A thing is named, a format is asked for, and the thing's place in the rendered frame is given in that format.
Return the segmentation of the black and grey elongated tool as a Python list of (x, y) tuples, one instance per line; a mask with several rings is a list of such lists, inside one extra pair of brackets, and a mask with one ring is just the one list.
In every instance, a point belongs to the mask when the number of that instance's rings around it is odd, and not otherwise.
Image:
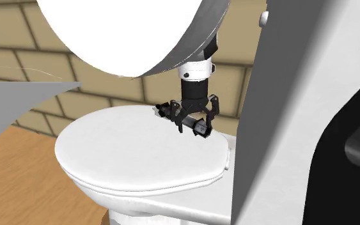
[[(169, 114), (170, 114), (170, 105), (166, 106), (163, 104), (157, 104), (155, 106), (157, 110), (157, 114), (161, 118), (166, 118), (169, 120)], [(211, 132), (212, 132), (212, 126), (208, 125), (207, 122), (201, 118), (201, 119), (195, 119), (191, 116), (186, 116), (182, 120), (182, 125), (185, 125), (186, 127), (190, 128), (192, 130), (192, 133), (195, 136), (201, 136), (203, 138), (207, 138)]]

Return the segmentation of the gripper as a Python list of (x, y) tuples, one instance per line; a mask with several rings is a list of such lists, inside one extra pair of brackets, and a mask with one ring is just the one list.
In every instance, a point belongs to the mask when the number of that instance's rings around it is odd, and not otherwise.
[[(206, 114), (206, 132), (210, 135), (212, 131), (212, 120), (219, 114), (219, 98), (212, 94), (208, 95), (208, 79), (202, 81), (181, 80), (182, 99), (181, 105), (187, 113), (199, 113), (203, 111)], [(211, 109), (207, 109), (208, 101), (211, 103)], [(182, 116), (180, 115), (181, 105), (171, 100), (169, 105), (169, 118), (178, 128), (179, 133), (183, 133)]]

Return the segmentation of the white toilet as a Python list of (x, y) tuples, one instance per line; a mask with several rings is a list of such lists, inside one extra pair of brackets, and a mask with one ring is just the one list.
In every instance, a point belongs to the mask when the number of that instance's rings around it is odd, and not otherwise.
[(235, 137), (178, 131), (147, 105), (101, 109), (69, 124), (55, 156), (107, 209), (102, 225), (230, 225)]

